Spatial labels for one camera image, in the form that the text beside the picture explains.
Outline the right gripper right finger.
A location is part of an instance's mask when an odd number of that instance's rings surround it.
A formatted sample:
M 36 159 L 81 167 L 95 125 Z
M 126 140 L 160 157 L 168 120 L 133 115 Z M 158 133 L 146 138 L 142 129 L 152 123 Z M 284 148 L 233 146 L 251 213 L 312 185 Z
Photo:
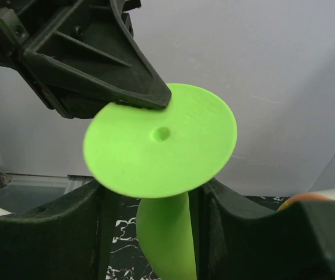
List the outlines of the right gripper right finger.
M 274 211 L 211 179 L 189 210 L 198 279 L 335 279 L 335 201 Z

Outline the green wine glass front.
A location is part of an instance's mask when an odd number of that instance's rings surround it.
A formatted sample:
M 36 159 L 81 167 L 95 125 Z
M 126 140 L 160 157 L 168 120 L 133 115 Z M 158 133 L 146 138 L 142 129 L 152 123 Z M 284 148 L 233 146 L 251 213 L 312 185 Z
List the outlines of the green wine glass front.
M 136 235 L 161 279 L 196 279 L 188 193 L 226 165 L 237 122 L 220 97 L 197 86 L 169 84 L 164 110 L 110 103 L 91 121 L 84 161 L 105 188 L 138 198 Z

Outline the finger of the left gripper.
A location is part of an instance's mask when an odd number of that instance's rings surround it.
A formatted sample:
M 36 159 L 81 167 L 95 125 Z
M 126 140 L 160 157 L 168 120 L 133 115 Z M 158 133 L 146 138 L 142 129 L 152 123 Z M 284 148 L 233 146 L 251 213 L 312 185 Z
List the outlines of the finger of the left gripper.
M 118 99 L 115 86 L 83 78 L 34 78 L 33 90 L 48 109 L 68 119 L 93 118 L 105 105 Z

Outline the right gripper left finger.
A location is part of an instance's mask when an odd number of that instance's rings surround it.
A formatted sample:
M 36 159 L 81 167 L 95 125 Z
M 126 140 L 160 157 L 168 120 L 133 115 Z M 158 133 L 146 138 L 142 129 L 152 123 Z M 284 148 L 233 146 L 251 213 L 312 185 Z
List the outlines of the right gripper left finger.
M 0 216 L 0 279 L 105 279 L 120 198 L 93 180 Z

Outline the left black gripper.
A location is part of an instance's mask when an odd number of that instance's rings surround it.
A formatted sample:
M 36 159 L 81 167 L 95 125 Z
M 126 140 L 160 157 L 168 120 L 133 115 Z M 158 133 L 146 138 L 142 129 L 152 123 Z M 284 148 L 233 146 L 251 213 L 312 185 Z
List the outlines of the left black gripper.
M 133 38 L 129 12 L 140 1 L 0 1 L 0 66 L 25 45 L 22 61 L 57 98 L 83 97 L 149 109 L 171 91 Z

